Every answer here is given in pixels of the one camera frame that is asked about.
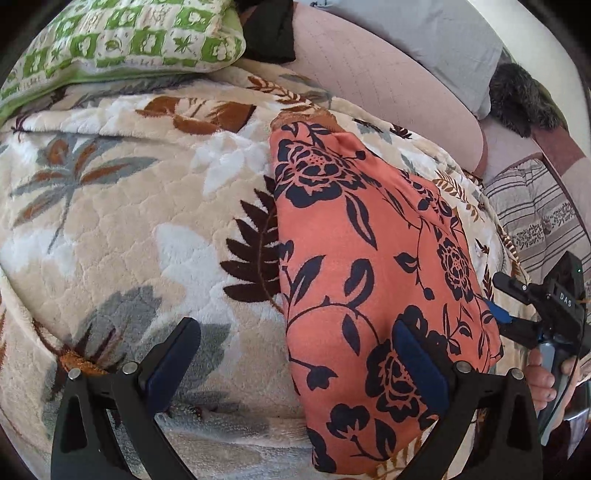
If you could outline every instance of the orange floral fabric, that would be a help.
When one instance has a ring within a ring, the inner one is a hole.
[[[280,282],[313,463],[369,472],[437,419],[394,348],[404,322],[451,361],[502,357],[457,212],[435,185],[350,133],[295,122],[271,135]]]

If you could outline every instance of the pink cushion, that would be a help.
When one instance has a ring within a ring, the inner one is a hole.
[[[474,172],[485,158],[474,116],[399,49],[342,18],[302,4],[295,9],[294,35],[297,60],[286,65],[289,69],[435,142],[467,171]]]

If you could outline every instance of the dark furry object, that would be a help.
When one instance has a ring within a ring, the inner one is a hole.
[[[522,137],[531,136],[532,125],[545,130],[561,125],[552,103],[516,63],[499,65],[492,77],[491,115]]]

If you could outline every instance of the blanket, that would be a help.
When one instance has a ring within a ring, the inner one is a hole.
[[[278,307],[268,142],[282,111],[333,115],[388,163],[434,181],[457,209],[484,294],[532,313],[493,288],[498,271],[525,274],[482,189],[445,151],[344,100],[316,105],[292,72],[269,79],[264,66],[241,65],[70,86],[1,129],[0,424],[40,479],[67,372],[141,361],[184,316],[200,322],[202,344],[157,421],[191,471],[339,478],[312,466]],[[498,373],[524,361],[504,346]],[[112,421],[132,472],[146,478]],[[395,478],[428,434],[360,478]]]

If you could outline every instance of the striped fabric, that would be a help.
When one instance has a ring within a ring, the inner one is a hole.
[[[591,293],[591,244],[576,211],[541,160],[526,160],[485,186],[501,224],[511,236],[524,270],[541,283],[570,251],[583,261],[587,296]]]

